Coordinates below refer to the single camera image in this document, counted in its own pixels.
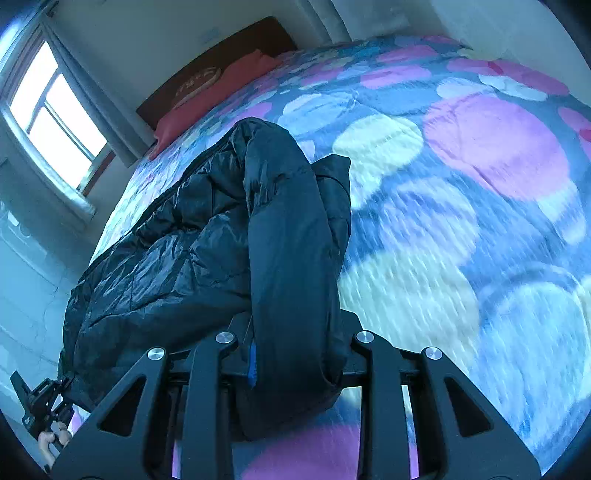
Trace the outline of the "person's left hand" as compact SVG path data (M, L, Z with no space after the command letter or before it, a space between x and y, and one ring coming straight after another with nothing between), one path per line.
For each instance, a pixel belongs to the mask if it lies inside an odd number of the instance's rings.
M40 453L45 460L46 468L51 470L56 460L56 456L51 451L51 446L65 447L72 438L72 434L63 422L56 423L56 430L42 431L37 437L37 445Z

